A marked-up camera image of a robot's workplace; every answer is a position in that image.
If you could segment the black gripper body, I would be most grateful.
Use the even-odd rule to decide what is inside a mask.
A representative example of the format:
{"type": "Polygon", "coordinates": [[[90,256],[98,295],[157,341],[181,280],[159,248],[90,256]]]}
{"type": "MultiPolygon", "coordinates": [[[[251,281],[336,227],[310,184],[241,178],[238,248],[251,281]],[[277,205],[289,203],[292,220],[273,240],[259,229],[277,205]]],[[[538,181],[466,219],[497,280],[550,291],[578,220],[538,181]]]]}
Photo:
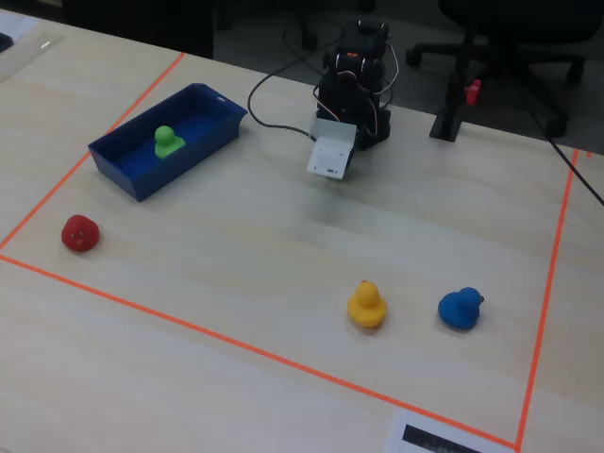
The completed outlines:
{"type": "Polygon", "coordinates": [[[358,135],[364,137],[366,132],[367,107],[361,104],[345,106],[329,106],[325,101],[317,102],[316,116],[334,122],[351,124],[357,127],[358,135]]]}

